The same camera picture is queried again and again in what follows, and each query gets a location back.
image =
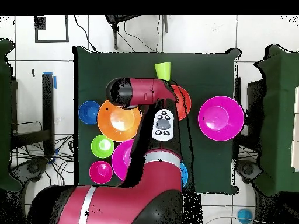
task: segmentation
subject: blue tape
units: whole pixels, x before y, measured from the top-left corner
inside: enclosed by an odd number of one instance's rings
[[[54,88],[57,88],[56,76],[53,76],[53,86]]]
[[[53,75],[53,72],[44,72],[44,74]],[[57,80],[56,80],[56,76],[53,76],[53,87],[54,87],[55,89],[57,88]]]

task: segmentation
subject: white tile floor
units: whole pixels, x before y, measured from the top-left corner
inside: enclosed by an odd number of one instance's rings
[[[90,42],[97,51],[114,50],[113,32],[105,16],[76,16],[78,24],[87,32]],[[168,33],[162,32],[162,17],[159,25],[158,15],[143,15],[126,22],[126,32],[140,38],[150,48],[166,53],[224,53],[229,48],[240,48],[242,55],[238,63],[238,75],[242,78],[241,104],[247,109],[246,88],[249,82],[262,76],[253,63],[265,55],[270,44],[280,44],[290,51],[299,50],[298,15],[170,15]],[[63,16],[46,16],[46,23],[56,26],[55,33],[49,30],[39,31],[40,37],[54,39],[63,33]],[[41,74],[52,72],[57,76],[57,88],[54,89],[54,117],[56,139],[73,133],[73,54],[72,46],[91,46],[84,31],[75,24],[73,16],[68,16],[68,43],[35,43],[33,16],[0,16],[0,38],[8,38],[16,43],[16,48],[8,54],[13,73],[19,81],[18,122],[41,121]],[[151,50],[134,37],[124,32],[124,23],[119,26],[120,34],[135,51]],[[128,44],[118,36],[119,52],[132,51]],[[19,128],[19,132],[36,130],[34,125]],[[21,158],[13,158],[12,165],[20,163]],[[70,163],[66,168],[74,170]],[[51,166],[47,168],[53,184],[57,176]],[[64,173],[66,184],[74,183],[72,173]],[[241,208],[255,210],[255,197],[251,185],[244,184],[240,176],[235,175],[237,195],[202,195],[203,223],[216,217],[236,216]],[[26,210],[35,195],[49,186],[49,178],[44,174],[37,183],[30,183],[26,193]],[[221,218],[209,224],[240,224],[237,219]]]

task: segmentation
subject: blue object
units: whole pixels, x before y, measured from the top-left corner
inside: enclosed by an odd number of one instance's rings
[[[52,72],[44,72],[44,74],[49,74],[49,75],[53,75]],[[57,80],[56,80],[56,76],[53,76],[53,87],[57,88]]]
[[[56,76],[53,76],[53,86],[55,89],[57,88]]]
[[[183,187],[185,187],[187,184],[187,181],[188,181],[188,171],[183,163],[180,164],[180,171],[182,173],[182,184],[183,184]]]
[[[79,108],[79,118],[85,124],[96,124],[100,105],[95,101],[86,101]]]
[[[240,209],[238,211],[238,220],[242,223],[242,224],[249,224],[251,223],[253,218],[253,215],[251,213],[250,210],[248,209]]]

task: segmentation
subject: lime green bowl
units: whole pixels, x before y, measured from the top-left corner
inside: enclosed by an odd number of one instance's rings
[[[96,136],[91,142],[91,151],[98,158],[108,158],[114,151],[114,142],[105,135]]]

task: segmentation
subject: orange bowl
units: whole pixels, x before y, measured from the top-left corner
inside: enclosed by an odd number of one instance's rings
[[[116,142],[124,142],[136,136],[141,112],[139,108],[124,110],[108,100],[98,113],[98,127],[103,135]]]
[[[179,121],[183,120],[186,117],[185,107],[184,107],[184,99],[182,94],[185,98],[185,104],[187,108],[187,114],[190,113],[191,110],[191,98],[186,89],[180,86],[171,85],[173,91],[175,92],[176,97],[178,97],[178,102],[176,102],[176,111],[178,112]]]

